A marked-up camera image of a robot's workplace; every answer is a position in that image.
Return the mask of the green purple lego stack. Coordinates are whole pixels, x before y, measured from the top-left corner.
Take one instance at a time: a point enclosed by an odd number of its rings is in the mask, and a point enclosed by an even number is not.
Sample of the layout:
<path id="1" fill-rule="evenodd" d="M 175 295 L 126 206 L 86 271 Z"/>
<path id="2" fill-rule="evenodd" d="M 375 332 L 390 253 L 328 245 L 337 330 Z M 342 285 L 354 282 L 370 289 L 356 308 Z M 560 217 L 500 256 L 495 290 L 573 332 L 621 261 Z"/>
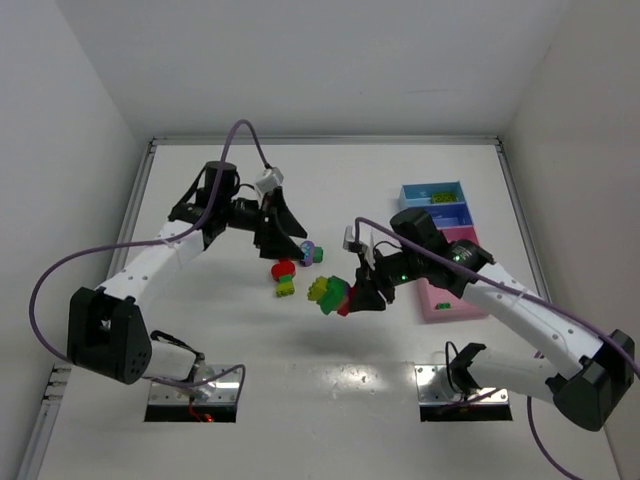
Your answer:
<path id="1" fill-rule="evenodd" d="M 349 283 L 339 277 L 319 276 L 309 287 L 307 299 L 318 305 L 324 315 L 329 315 L 337 312 L 350 289 Z"/>

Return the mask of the red square lego brick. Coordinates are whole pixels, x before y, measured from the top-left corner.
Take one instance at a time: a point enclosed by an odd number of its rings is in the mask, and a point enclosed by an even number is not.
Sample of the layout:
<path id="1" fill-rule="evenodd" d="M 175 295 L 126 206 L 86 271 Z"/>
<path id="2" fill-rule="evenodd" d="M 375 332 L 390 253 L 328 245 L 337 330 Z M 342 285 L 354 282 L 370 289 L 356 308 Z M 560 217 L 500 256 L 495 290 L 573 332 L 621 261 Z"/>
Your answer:
<path id="1" fill-rule="evenodd" d="M 337 310 L 337 313 L 343 317 L 346 317 L 351 312 L 351 300 L 356 293 L 355 287 L 351 288 L 348 293 L 345 294 L 344 301 L 341 303 Z"/>

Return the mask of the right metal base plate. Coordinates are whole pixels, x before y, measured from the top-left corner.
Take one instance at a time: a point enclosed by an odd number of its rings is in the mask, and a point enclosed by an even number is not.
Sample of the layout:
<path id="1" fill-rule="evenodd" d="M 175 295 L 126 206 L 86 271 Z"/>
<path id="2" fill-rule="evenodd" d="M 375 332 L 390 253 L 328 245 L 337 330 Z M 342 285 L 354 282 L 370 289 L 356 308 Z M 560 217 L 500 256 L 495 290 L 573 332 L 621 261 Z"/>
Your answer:
<path id="1" fill-rule="evenodd" d="M 445 364 L 416 364 L 414 373 L 421 406 L 487 406 L 509 402 L 505 389 L 459 386 Z"/>

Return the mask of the yellow-green lego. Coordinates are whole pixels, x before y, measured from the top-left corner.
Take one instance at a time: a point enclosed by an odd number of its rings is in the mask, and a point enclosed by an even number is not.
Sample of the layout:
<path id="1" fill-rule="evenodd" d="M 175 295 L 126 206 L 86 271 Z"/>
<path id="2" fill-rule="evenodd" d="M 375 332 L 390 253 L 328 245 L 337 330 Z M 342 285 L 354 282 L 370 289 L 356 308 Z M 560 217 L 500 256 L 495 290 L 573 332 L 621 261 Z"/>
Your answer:
<path id="1" fill-rule="evenodd" d="M 432 195 L 431 201 L 433 204 L 456 203 L 457 196 L 453 192 L 438 192 Z"/>

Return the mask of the red round lego lower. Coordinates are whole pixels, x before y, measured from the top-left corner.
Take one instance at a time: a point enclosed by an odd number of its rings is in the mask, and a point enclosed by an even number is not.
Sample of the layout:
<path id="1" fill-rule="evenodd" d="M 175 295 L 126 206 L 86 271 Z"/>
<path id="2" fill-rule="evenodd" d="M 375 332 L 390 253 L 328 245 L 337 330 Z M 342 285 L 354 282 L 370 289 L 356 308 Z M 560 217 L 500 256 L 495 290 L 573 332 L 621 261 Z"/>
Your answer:
<path id="1" fill-rule="evenodd" d="M 276 282 L 286 276 L 294 278 L 296 276 L 296 266 L 291 260 L 280 260 L 271 267 L 271 276 Z"/>

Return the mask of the metal base plate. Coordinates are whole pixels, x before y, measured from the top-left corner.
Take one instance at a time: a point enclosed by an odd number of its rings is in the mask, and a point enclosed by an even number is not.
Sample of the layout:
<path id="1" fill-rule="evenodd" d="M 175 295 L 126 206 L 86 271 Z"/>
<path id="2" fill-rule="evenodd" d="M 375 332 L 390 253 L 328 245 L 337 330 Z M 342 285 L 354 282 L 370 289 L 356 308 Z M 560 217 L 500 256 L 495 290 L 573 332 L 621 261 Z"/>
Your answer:
<path id="1" fill-rule="evenodd" d="M 236 407 L 244 388 L 246 367 L 240 365 L 203 364 L 196 371 L 195 387 L 173 387 L 152 382 L 148 406 Z"/>
<path id="2" fill-rule="evenodd" d="M 416 364 L 414 373 L 421 406 L 487 406 L 509 402 L 505 389 L 459 386 L 445 364 Z"/>

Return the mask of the yellow-green lego brick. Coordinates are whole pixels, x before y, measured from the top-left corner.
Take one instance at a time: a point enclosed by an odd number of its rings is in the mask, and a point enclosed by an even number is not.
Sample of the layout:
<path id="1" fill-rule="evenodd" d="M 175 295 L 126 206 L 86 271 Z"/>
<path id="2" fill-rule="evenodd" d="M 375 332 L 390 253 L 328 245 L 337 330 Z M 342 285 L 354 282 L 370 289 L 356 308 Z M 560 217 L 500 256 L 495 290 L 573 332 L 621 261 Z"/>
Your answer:
<path id="1" fill-rule="evenodd" d="M 286 297 L 293 295 L 295 293 L 294 283 L 292 281 L 279 282 L 276 286 L 275 292 L 277 297 Z"/>

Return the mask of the light blue container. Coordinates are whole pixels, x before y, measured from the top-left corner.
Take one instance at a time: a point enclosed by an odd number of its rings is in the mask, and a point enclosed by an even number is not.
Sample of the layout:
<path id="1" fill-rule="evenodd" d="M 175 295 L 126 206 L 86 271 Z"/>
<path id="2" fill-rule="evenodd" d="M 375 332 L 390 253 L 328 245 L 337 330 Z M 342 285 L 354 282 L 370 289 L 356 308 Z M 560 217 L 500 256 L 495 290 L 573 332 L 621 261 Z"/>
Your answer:
<path id="1" fill-rule="evenodd" d="M 459 181 L 405 184 L 401 187 L 398 198 L 401 209 L 465 202 L 465 195 Z"/>

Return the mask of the purple paw lego piece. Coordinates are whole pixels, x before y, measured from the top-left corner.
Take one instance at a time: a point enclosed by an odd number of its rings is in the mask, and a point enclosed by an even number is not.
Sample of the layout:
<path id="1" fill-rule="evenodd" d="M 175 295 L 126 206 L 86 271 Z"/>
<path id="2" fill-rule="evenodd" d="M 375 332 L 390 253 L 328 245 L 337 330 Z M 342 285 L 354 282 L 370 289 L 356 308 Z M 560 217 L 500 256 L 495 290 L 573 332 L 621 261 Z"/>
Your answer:
<path id="1" fill-rule="evenodd" d="M 324 259 L 324 249 L 310 240 L 302 242 L 300 249 L 303 253 L 300 264 L 304 267 L 321 263 Z"/>

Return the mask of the small pink container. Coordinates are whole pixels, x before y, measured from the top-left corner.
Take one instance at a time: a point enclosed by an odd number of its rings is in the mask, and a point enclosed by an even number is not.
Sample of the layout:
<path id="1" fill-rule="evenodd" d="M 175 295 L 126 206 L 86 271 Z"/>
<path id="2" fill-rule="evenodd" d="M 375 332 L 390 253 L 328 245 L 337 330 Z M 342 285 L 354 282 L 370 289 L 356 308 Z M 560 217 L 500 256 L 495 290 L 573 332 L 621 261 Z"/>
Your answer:
<path id="1" fill-rule="evenodd" d="M 442 228 L 441 232 L 448 242 L 469 240 L 476 245 L 480 244 L 476 229 L 472 225 Z"/>

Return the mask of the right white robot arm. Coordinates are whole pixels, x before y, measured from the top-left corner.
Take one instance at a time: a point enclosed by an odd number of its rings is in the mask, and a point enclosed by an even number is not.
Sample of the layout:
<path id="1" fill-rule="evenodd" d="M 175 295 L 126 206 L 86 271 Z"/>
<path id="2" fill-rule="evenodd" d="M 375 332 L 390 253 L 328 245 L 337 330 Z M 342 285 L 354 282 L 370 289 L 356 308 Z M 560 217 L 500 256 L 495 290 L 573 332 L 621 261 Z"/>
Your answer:
<path id="1" fill-rule="evenodd" d="M 360 261 L 351 312 L 383 311 L 396 287 L 424 279 L 499 320 L 539 354 L 518 358 L 466 345 L 434 379 L 432 394 L 445 406 L 497 387 L 550 403 L 574 425 L 598 431 L 638 377 L 630 336 L 606 334 L 531 293 L 478 244 L 448 240 L 428 211 L 412 207 L 391 218 L 384 232 L 401 246 L 391 255 L 362 240 L 363 225 L 382 228 L 358 217 L 345 230 L 343 247 Z"/>

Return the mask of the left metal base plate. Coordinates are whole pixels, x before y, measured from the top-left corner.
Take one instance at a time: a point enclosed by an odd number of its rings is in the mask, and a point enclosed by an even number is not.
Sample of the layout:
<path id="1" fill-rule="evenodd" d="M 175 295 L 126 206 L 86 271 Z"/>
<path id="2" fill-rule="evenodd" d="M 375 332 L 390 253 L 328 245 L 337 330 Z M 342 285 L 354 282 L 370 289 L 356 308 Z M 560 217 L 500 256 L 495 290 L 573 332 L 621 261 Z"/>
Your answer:
<path id="1" fill-rule="evenodd" d="M 173 387 L 152 382 L 148 406 L 236 407 L 244 388 L 246 367 L 240 365 L 203 364 L 196 371 L 195 387 Z"/>

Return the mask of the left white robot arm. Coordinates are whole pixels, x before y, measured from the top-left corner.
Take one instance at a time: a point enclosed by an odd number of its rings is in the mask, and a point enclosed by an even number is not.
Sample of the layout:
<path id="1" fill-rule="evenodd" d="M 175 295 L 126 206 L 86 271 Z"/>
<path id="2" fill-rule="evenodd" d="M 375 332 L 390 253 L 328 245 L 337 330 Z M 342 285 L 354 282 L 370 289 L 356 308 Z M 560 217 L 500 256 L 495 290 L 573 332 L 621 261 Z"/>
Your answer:
<path id="1" fill-rule="evenodd" d="M 256 199 L 239 196 L 233 164 L 205 164 L 172 207 L 156 239 L 98 287 L 78 289 L 70 300 L 67 356 L 80 368 L 130 385 L 141 378 L 191 383 L 203 353 L 150 327 L 154 299 L 226 229 L 253 233 L 260 257 L 300 259 L 296 239 L 306 230 L 288 208 L 283 175 L 266 168 L 254 184 Z"/>

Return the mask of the large pink container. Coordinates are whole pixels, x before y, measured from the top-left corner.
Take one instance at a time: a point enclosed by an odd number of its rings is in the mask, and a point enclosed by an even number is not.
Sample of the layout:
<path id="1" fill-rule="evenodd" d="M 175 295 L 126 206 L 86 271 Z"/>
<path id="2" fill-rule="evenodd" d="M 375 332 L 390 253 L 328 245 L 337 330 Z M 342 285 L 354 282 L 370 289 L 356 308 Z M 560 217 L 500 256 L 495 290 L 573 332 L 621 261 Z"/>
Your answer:
<path id="1" fill-rule="evenodd" d="M 481 308 L 455 297 L 444 289 L 433 287 L 425 279 L 417 281 L 416 291 L 425 323 L 479 320 L 488 316 Z"/>

